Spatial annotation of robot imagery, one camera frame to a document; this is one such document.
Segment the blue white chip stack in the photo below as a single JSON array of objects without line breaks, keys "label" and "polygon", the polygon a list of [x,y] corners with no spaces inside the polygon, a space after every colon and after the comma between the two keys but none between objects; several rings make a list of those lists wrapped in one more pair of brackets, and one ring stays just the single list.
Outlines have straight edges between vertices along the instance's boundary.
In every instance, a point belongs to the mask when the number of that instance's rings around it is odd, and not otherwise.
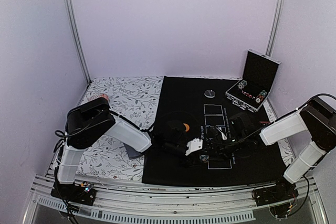
[{"label": "blue white chip stack", "polygon": [[200,160],[202,163],[207,163],[208,160],[209,160],[209,156],[208,156],[208,155],[200,155],[200,156],[199,156],[199,160]]}]

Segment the orange big blind button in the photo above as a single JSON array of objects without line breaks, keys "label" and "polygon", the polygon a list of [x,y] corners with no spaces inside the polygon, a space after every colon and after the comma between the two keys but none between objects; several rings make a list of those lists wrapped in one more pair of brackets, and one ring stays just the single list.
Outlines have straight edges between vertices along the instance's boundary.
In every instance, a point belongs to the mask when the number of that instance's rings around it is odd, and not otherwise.
[{"label": "orange big blind button", "polygon": [[190,126],[186,123],[183,124],[185,127],[185,132],[188,132],[190,130]]}]

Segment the black dealer button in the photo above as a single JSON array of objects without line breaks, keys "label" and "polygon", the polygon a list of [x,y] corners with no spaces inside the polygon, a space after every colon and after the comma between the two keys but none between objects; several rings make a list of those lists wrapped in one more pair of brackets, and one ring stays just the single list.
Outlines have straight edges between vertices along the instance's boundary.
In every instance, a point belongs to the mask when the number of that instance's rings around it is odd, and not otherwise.
[{"label": "black dealer button", "polygon": [[206,98],[212,99],[215,98],[216,92],[214,90],[208,89],[204,92]]}]

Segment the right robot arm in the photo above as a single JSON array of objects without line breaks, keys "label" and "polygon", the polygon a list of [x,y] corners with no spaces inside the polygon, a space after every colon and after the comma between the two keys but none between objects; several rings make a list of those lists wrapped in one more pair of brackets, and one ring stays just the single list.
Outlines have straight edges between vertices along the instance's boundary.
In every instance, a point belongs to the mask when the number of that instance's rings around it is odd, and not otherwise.
[{"label": "right robot arm", "polygon": [[210,129],[214,137],[220,137],[222,140],[216,144],[224,146],[230,154],[256,134],[268,146],[306,132],[310,141],[284,171],[284,180],[271,190],[271,196],[276,201],[282,201],[291,194],[291,184],[314,169],[323,157],[335,148],[335,109],[321,97],[335,99],[331,94],[317,94],[295,110],[252,132],[248,131],[241,114],[238,114],[236,119],[242,122],[242,125],[233,122],[235,134],[231,137],[218,126]]}]

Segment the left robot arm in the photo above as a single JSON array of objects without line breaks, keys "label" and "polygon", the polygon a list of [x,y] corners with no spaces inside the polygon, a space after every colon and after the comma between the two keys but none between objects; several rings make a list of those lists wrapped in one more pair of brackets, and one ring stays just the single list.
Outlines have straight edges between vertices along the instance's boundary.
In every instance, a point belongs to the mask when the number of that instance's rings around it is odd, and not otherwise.
[{"label": "left robot arm", "polygon": [[203,141],[190,138],[187,133],[186,123],[179,120],[171,120],[165,126],[154,122],[149,128],[142,129],[112,111],[107,99],[89,101],[68,112],[65,131],[55,131],[55,135],[63,141],[55,175],[59,183],[57,190],[67,200],[77,197],[78,188],[73,183],[81,157],[104,135],[141,154],[148,152],[152,146],[160,146],[173,155],[188,157],[202,149]]}]

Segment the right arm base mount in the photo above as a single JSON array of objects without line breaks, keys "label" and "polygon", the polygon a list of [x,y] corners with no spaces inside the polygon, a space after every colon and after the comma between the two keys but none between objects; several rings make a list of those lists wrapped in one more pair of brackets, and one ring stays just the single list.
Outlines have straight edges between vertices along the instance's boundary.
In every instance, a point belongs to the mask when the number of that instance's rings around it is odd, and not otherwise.
[{"label": "right arm base mount", "polygon": [[287,218],[291,214],[297,203],[299,193],[296,184],[291,184],[287,180],[278,179],[273,186],[255,188],[251,193],[257,206],[270,205],[287,201],[269,208],[271,215],[277,219]]}]

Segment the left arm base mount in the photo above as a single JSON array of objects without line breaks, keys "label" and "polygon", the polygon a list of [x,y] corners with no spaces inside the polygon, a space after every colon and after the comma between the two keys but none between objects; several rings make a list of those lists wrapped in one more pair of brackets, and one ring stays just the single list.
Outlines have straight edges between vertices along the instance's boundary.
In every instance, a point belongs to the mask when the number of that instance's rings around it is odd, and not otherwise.
[{"label": "left arm base mount", "polygon": [[56,178],[50,195],[64,201],[93,206],[97,194],[93,186],[90,182],[61,184]]}]

